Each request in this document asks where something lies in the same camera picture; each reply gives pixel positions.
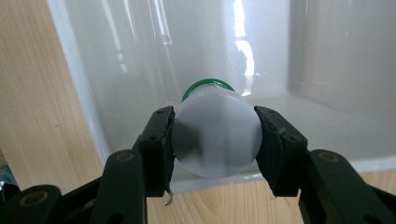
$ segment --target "white bottle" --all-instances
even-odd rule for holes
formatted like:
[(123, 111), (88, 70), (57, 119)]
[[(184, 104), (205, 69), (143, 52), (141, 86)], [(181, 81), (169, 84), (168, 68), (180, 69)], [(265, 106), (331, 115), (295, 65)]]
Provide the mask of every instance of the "white bottle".
[(261, 144), (259, 117), (227, 83), (204, 79), (186, 91), (172, 146), (188, 170), (211, 178), (235, 175), (253, 162)]

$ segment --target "screw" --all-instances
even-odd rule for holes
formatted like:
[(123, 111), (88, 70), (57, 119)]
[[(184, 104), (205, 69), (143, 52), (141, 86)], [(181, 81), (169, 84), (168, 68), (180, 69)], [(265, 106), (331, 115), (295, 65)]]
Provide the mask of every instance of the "screw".
[(330, 152), (320, 152), (318, 156), (324, 161), (338, 162), (340, 160), (335, 154)]
[(129, 152), (124, 152), (124, 153), (121, 153), (120, 155), (118, 155), (116, 160), (125, 162), (125, 161), (130, 161), (133, 158), (134, 158), (134, 154), (129, 153)]
[(38, 205), (48, 198), (49, 194), (44, 190), (38, 190), (24, 196), (20, 201), (20, 206), (28, 207)]

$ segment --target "wooden table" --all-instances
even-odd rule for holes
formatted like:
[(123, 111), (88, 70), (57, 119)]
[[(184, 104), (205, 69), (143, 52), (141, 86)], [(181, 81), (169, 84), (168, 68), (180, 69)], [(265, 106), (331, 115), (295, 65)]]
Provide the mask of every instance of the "wooden table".
[[(63, 193), (99, 176), (97, 158), (45, 0), (0, 0), (0, 148), (22, 189)], [(363, 174), (396, 194), (396, 171)], [(148, 199), (149, 223), (301, 223), (296, 198), (252, 182)]]

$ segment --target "white plastic bin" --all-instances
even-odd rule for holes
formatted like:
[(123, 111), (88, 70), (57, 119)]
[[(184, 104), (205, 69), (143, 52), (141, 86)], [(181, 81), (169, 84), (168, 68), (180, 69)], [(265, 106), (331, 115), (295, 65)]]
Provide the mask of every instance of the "white plastic bin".
[[(194, 82), (226, 81), (361, 172), (396, 168), (396, 1), (49, 0), (102, 161)], [(176, 164), (175, 192), (204, 179)]]

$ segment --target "white container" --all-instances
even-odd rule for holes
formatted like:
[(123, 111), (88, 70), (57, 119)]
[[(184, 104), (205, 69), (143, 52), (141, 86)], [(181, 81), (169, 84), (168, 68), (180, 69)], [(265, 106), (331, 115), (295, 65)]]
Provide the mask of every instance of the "white container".
[(186, 91), (176, 112), (172, 147), (196, 175), (236, 175), (259, 154), (262, 125), (253, 107), (221, 80), (200, 80)]
[[(278, 111), (308, 149), (396, 168), (396, 1), (55, 1), (49, 8), (98, 153), (131, 148), (156, 109), (213, 77)], [(262, 179), (253, 163), (172, 189)]]

